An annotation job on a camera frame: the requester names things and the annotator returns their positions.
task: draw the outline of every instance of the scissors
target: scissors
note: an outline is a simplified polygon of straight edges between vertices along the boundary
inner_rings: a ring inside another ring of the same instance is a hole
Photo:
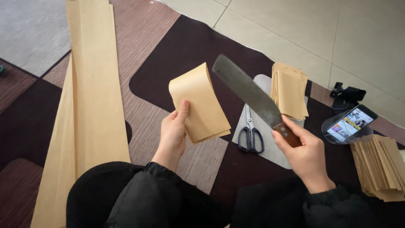
[[[248,151],[252,151],[255,152],[257,154],[260,154],[264,151],[264,142],[263,142],[263,137],[262,134],[260,134],[259,130],[257,130],[254,126],[253,126],[253,122],[252,122],[252,117],[250,115],[250,107],[249,105],[246,104],[246,127],[242,128],[241,132],[239,132],[239,137],[238,137],[238,146],[240,149],[248,152]],[[242,136],[242,132],[246,132],[246,144],[247,144],[247,148],[243,148],[241,146],[241,136]],[[260,142],[262,144],[262,149],[260,151],[256,150],[255,147],[255,133],[259,136],[260,138]]]

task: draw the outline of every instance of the black sleeve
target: black sleeve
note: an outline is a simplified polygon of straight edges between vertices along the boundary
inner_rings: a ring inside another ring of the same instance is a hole
[[[320,227],[376,227],[371,208],[358,195],[349,194],[343,186],[308,194],[304,203],[307,225]]]
[[[165,167],[149,163],[121,192],[104,227],[169,227],[180,209],[180,192],[174,186],[179,180]]]

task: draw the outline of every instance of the wooden knife handle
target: wooden knife handle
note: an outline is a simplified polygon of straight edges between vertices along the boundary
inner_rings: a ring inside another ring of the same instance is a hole
[[[285,123],[280,123],[275,126],[273,130],[280,133],[291,147],[302,146],[300,138],[296,136]]]

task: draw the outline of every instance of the hand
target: hand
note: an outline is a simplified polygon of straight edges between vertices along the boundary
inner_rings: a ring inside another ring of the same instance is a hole
[[[176,110],[162,121],[160,143],[152,161],[175,172],[185,150],[185,119],[190,107],[189,101],[181,102],[180,112]]]
[[[336,188],[326,173],[325,147],[322,140],[284,115],[283,122],[300,138],[302,146],[292,148],[280,133],[272,131],[271,134],[292,170],[301,178],[308,191],[313,194]]]

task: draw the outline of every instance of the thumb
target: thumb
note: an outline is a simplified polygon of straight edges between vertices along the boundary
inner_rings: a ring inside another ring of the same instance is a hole
[[[284,140],[283,136],[277,131],[272,131],[271,135],[273,136],[274,142],[276,143],[277,147],[285,154],[289,149],[292,147]]]
[[[181,107],[179,114],[176,117],[176,121],[178,121],[180,124],[184,124],[185,119],[187,118],[188,115],[188,109],[190,107],[190,102],[187,100],[182,100],[181,101]]]

